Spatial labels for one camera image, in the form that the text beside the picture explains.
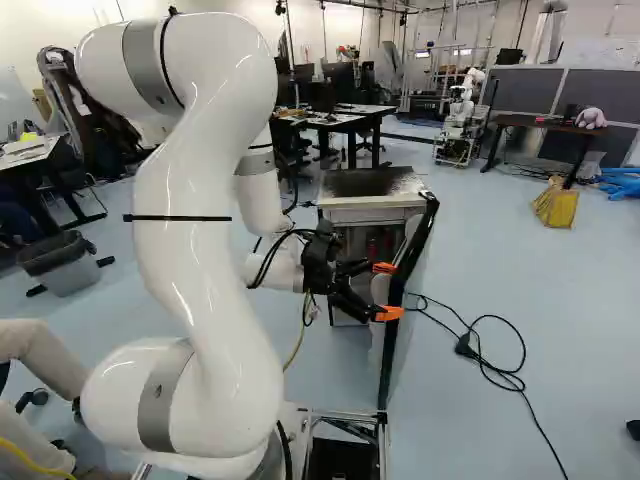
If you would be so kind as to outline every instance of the black desk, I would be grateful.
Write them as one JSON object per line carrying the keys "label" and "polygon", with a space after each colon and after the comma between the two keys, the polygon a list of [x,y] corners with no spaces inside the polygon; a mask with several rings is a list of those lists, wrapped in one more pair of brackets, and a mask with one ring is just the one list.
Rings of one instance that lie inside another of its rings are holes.
{"label": "black desk", "polygon": [[[368,128],[373,130],[371,136],[371,167],[378,168],[380,166],[380,127],[382,119],[386,115],[395,113],[398,107],[392,105],[361,105],[359,103],[340,103],[335,106],[336,113],[347,113],[349,115],[362,115],[367,119]],[[355,141],[355,133],[353,132],[353,141]]]}
{"label": "black desk", "polygon": [[[0,177],[7,180],[6,183],[14,191],[17,202],[29,212],[42,232],[47,236],[95,222],[107,216],[106,213],[85,215],[78,202],[73,198],[73,190],[65,185],[59,172],[54,168],[54,162],[52,161],[54,156],[66,154],[62,145],[62,138],[61,136],[52,137],[49,140],[49,144],[42,149],[42,154],[33,158],[21,160],[15,154],[5,154],[0,157]],[[49,177],[56,191],[76,216],[76,220],[65,225],[58,225],[51,217],[47,208],[42,204],[40,194],[29,181],[30,176],[41,173]]]}
{"label": "black desk", "polygon": [[[317,113],[318,117],[301,118],[297,116],[274,117],[272,121],[289,122],[300,128],[311,128],[318,131],[318,146],[320,147],[320,158],[329,156],[329,133],[347,134],[347,158],[349,168],[356,168],[356,132],[369,128],[369,119],[362,115],[350,115],[335,113],[335,120],[327,121],[324,113]],[[378,167],[379,155],[374,153],[372,167]]]}
{"label": "black desk", "polygon": [[575,133],[578,135],[582,135],[584,141],[582,143],[582,148],[578,152],[578,157],[576,162],[567,176],[564,182],[564,188],[571,188],[573,182],[576,179],[576,174],[580,169],[580,165],[582,165],[582,161],[584,160],[585,155],[589,151],[589,146],[591,145],[591,140],[593,137],[597,137],[603,135],[606,129],[596,129],[596,130],[587,130],[586,128],[578,128],[573,125],[554,125],[549,123],[537,123],[535,117],[530,115],[498,115],[493,120],[492,123],[495,123],[498,128],[496,133],[493,136],[493,141],[491,143],[491,150],[489,151],[489,157],[487,158],[487,163],[480,169],[480,172],[485,173],[491,170],[493,167],[497,165],[496,161],[496,152],[498,151],[498,145],[500,144],[500,137],[502,137],[502,132],[506,127],[529,127],[529,128],[545,128],[547,130],[552,130],[556,132],[567,132],[567,133]]}

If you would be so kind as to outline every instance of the yellow cable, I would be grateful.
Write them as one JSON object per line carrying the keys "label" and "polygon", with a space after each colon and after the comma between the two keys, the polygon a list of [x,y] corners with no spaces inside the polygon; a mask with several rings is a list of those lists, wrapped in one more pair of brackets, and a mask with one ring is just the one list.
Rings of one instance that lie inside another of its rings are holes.
{"label": "yellow cable", "polygon": [[309,307],[309,301],[311,299],[311,295],[309,290],[307,290],[307,293],[304,296],[304,302],[302,303],[302,321],[300,322],[300,335],[298,336],[298,342],[296,343],[296,346],[293,349],[293,352],[291,352],[291,355],[289,355],[289,358],[287,359],[286,362],[284,362],[284,365],[282,366],[282,371],[286,372],[287,368],[289,368],[289,366],[293,363],[293,360],[296,358],[296,355],[298,354],[298,351],[300,350],[300,347],[302,346],[302,340],[304,339],[304,319],[307,315],[307,308]]}
{"label": "yellow cable", "polygon": [[63,472],[62,470],[54,470],[41,467],[33,460],[31,460],[31,458],[29,458],[29,455],[20,450],[20,448],[15,443],[10,442],[6,438],[0,437],[0,447],[9,450],[16,457],[18,457],[22,461],[22,463],[29,467],[29,469],[35,472],[42,473],[43,475],[53,475],[54,477],[66,478],[67,480],[78,480],[70,473]]}

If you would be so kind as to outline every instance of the black cable tie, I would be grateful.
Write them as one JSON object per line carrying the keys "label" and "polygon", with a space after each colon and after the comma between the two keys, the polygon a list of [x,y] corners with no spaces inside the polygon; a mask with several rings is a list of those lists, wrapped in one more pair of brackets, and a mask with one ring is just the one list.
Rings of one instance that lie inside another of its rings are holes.
{"label": "black cable tie", "polygon": [[125,213],[122,215],[122,221],[131,223],[137,220],[157,220],[161,222],[230,222],[231,217],[206,217],[206,216],[190,216],[190,215],[133,215]]}
{"label": "black cable tie", "polygon": [[273,146],[273,143],[263,143],[262,145],[251,145],[249,147],[249,150],[256,150],[258,148],[267,148],[272,146]]}

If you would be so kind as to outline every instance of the beige pants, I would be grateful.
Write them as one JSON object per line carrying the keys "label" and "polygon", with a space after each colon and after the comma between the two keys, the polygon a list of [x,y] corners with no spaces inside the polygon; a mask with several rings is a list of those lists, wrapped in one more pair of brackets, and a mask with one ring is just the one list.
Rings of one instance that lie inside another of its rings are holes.
{"label": "beige pants", "polygon": [[[42,320],[0,319],[0,363],[9,360],[21,361],[46,386],[65,400],[73,400],[80,396],[87,378],[87,370],[49,331],[47,324]],[[15,443],[42,467],[69,473],[75,466],[73,455],[51,445],[44,435],[32,429],[26,420],[16,413],[12,405],[2,401],[0,436]],[[4,448],[0,448],[0,471],[13,480],[56,478],[33,472]]]}

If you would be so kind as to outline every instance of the gray floor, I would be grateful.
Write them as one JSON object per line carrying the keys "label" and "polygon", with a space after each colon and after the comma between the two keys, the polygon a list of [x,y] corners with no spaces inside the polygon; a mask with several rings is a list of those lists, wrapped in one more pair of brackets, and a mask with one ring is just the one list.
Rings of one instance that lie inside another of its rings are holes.
{"label": "gray floor", "polygon": [[[384,130],[403,126],[386,121]],[[337,146],[341,141],[334,138]],[[634,313],[640,203],[609,202],[604,194],[584,189],[574,229],[547,229],[530,207],[544,183],[499,172],[480,175],[478,165],[436,167],[429,145],[384,144],[385,159],[424,174],[441,201],[423,292],[468,319],[495,313],[517,325],[528,347],[523,377],[529,398],[571,478],[638,478],[640,448],[625,434],[624,422],[640,417],[635,356],[640,318]],[[183,333],[146,293],[137,273],[130,226],[121,222],[121,214],[130,211],[131,185],[101,187],[110,215],[82,229],[100,254],[117,258],[97,286],[65,299],[50,294],[26,299],[32,285],[26,274],[0,279],[0,316],[45,318],[87,365],[125,342]],[[303,199],[311,198],[314,188],[305,186]],[[97,210],[88,197],[83,206]],[[65,214],[62,206],[54,211]],[[294,218],[311,226],[315,212],[299,208]],[[234,239],[238,259],[255,240],[241,225]],[[249,295],[284,358],[298,332],[300,297],[270,291]],[[436,313],[457,328],[445,312]],[[482,334],[483,348],[496,363],[517,360],[510,332],[487,324]],[[367,366],[368,347],[364,330],[332,330],[323,313],[287,372],[287,399],[325,408],[372,408],[375,372]],[[451,337],[427,319],[415,328],[390,408],[391,478],[560,478],[522,399],[490,386],[452,348]],[[15,401],[37,386],[24,368],[14,368],[3,398]],[[67,438],[86,464],[135,465],[134,459],[100,446],[72,422],[69,410],[54,400],[43,409],[31,407],[26,415],[52,439]],[[153,478],[179,477],[157,472]]]}

